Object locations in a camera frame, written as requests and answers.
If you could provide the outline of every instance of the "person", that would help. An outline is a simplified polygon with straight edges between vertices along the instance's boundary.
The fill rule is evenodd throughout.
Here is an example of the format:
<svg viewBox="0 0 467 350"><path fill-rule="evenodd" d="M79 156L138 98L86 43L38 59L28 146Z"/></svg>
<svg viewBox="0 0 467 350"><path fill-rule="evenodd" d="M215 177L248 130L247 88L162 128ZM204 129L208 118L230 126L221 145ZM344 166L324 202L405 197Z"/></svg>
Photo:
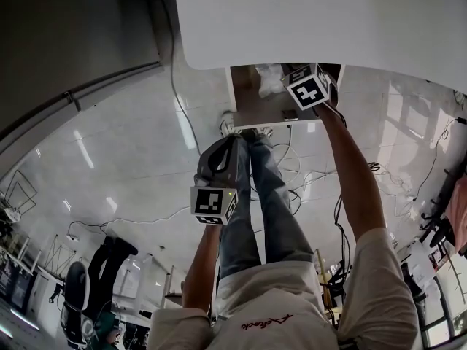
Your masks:
<svg viewBox="0 0 467 350"><path fill-rule="evenodd" d="M238 136L239 203L227 225L205 227L186 276L183 308L155 311L149 350L412 347L417 315L385 229L374 175L341 118L323 104L315 110L331 142L356 240L339 328L325 316L313 251L290 211L287 187L272 157L271 129L248 130ZM226 121L223 125L229 130ZM263 212L265 265L250 219L250 160ZM219 245L218 316L212 329L207 312Z"/></svg>
<svg viewBox="0 0 467 350"><path fill-rule="evenodd" d="M138 250L125 240L113 239L109 236L94 253L88 268L90 280L88 307L82 312L94 322L94 334L89 349L116 349L114 343L120 334L120 329L118 320L111 312L114 283L125 259L137 254ZM101 275L104 262L106 265Z"/></svg>

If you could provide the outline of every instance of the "desk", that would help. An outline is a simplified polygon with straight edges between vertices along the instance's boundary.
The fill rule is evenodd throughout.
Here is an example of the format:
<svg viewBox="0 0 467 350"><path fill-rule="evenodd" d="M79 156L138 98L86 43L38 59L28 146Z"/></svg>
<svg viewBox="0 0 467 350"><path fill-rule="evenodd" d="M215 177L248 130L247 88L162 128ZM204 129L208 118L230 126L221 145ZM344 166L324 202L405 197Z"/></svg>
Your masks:
<svg viewBox="0 0 467 350"><path fill-rule="evenodd" d="M467 93L467 0L177 0L196 69L323 62Z"/></svg>

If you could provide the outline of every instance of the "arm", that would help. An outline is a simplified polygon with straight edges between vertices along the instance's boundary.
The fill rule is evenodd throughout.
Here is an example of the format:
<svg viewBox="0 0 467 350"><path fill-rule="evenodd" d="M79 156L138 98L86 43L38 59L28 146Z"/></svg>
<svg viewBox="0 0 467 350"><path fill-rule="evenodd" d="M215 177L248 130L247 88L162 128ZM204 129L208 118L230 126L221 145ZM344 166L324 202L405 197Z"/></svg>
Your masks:
<svg viewBox="0 0 467 350"><path fill-rule="evenodd" d="M331 141L342 202L357 241L373 228L385 228L378 185L344 123L322 104L316 110Z"/></svg>
<svg viewBox="0 0 467 350"><path fill-rule="evenodd" d="M214 275L221 228L207 225L196 250L195 259L183 286L183 308L208 312L214 288Z"/></svg>

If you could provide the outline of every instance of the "white sneaker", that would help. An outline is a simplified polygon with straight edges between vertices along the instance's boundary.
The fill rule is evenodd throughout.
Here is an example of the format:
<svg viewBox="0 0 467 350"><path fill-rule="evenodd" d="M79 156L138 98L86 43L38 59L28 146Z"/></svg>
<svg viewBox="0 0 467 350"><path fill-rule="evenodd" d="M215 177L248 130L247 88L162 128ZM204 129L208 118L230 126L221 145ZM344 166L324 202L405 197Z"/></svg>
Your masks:
<svg viewBox="0 0 467 350"><path fill-rule="evenodd" d="M269 140L272 139L272 133L273 133L272 127L260 127L260 128L255 128L255 130L258 135L265 135L265 136L268 136Z"/></svg>
<svg viewBox="0 0 467 350"><path fill-rule="evenodd" d="M232 112L224 112L220 118L219 131L222 137L232 135L233 133L241 133L242 130L236 130L234 127L234 114Z"/></svg>

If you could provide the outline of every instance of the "white t-shirt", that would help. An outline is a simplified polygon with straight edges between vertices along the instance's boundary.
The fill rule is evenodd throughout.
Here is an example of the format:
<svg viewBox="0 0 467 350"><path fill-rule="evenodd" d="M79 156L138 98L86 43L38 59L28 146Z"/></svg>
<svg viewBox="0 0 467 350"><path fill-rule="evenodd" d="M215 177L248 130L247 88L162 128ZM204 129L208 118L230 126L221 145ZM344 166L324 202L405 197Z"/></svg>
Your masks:
<svg viewBox="0 0 467 350"><path fill-rule="evenodd" d="M314 266L284 261L220 281L214 328L197 308L155 311L148 350L156 349L411 349L417 315L386 230L360 237L339 330L323 313Z"/></svg>

